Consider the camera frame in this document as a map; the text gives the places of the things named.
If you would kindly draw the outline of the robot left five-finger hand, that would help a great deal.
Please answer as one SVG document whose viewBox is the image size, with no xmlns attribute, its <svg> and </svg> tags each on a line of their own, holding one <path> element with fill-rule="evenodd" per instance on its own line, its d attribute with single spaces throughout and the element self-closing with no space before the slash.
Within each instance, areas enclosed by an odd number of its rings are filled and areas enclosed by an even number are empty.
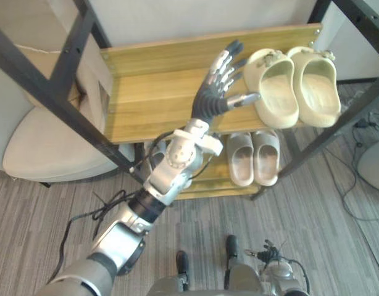
<svg viewBox="0 0 379 296">
<path fill-rule="evenodd" d="M 217 55 L 195 95 L 191 118 L 211 124 L 215 117 L 261 98 L 259 91 L 226 96 L 228 90 L 243 76 L 241 69 L 247 60 L 234 61 L 243 48 L 243 43 L 234 40 Z"/>
</svg>

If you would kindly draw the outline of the robot right five-finger hand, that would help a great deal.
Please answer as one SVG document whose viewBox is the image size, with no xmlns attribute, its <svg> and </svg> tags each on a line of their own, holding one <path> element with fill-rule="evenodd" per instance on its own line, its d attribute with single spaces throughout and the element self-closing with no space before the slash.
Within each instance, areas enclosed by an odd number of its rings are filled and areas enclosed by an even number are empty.
<svg viewBox="0 0 379 296">
<path fill-rule="evenodd" d="M 272 261 L 280 261 L 283 256 L 280 253 L 280 250 L 275 246 L 275 244 L 266 239 L 264 240 L 264 250 L 255 251 L 251 249 L 245 249 L 244 253 L 247 256 L 257 258 L 265 264 L 269 264 Z"/>
</svg>

